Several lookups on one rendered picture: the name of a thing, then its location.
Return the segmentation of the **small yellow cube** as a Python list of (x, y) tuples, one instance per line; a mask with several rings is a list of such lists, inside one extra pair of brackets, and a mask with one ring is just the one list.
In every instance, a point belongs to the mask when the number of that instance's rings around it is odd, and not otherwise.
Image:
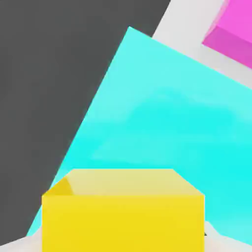
[(42, 196), (42, 252), (204, 252), (204, 221), (172, 169), (74, 169)]

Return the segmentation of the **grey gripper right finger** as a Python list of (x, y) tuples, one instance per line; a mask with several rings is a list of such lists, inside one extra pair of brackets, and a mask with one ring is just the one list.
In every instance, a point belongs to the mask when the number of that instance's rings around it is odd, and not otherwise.
[(220, 235), (208, 221), (204, 232), (204, 252), (252, 252), (251, 245)]

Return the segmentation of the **large magenta box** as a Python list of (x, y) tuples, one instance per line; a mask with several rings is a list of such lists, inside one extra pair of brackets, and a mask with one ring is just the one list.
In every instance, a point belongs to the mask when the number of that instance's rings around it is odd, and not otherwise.
[(252, 0), (224, 0), (202, 44), (252, 69)]

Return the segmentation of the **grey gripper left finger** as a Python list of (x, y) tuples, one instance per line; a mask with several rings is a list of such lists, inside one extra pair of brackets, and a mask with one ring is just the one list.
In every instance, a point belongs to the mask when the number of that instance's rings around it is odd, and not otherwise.
[(42, 227), (32, 236), (0, 246), (0, 252), (42, 252)]

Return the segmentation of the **large cyan box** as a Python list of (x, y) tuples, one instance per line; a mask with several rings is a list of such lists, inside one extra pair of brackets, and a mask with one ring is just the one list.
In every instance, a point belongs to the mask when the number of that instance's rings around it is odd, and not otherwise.
[(172, 168), (252, 245), (252, 89), (130, 27), (50, 186), (74, 168)]

